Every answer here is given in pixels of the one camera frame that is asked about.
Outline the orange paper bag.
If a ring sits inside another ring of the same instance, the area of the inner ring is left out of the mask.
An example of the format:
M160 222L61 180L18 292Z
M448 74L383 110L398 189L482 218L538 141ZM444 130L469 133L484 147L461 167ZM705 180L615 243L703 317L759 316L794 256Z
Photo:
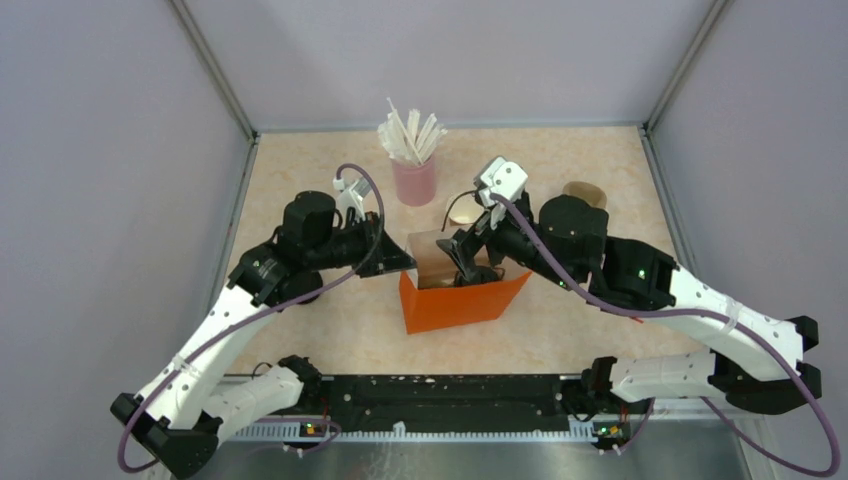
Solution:
M486 250L475 255L475 263L485 274L481 285L454 284L457 267L440 250L436 241L449 238L468 225L445 226L408 235L405 250L417 266L401 274L399 297L406 333L424 333L498 319L518 295L531 272L506 259L491 267Z

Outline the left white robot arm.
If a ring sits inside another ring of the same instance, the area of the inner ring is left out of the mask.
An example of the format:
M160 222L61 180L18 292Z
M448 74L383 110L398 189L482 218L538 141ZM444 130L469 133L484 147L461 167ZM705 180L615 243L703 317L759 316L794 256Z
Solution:
M277 314L332 289L321 274L344 279L408 270L414 260L385 230L386 209L303 191L286 205L271 236L245 251L200 326L171 361L135 393L111 405L123 424L117 461L146 479L188 479L219 446L259 419L319 404L318 372L300 356L225 392L217 387L254 336Z

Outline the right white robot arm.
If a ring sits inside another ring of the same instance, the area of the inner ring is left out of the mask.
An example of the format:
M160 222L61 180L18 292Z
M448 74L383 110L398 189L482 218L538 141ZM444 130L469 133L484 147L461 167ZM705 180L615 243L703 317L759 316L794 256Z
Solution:
M497 200L438 247L464 282L492 278L491 269L474 261L485 251L492 265L511 259L605 313L653 322L700 344L698 351L678 356L596 359L583 384L589 404L600 412L623 402L704 397L779 415L820 399L821 372L804 359L819 342L814 319L759 313L707 286L671 255L610 236L608 220L605 210L570 195L532 213L522 195Z

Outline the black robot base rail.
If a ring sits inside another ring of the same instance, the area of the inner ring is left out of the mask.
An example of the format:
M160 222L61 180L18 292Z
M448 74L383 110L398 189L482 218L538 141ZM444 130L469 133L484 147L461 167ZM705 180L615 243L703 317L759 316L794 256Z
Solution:
M411 433L511 434L565 431L603 416L633 420L648 406L590 393L574 375L336 375L274 413L327 418L345 433L388 432L401 422Z

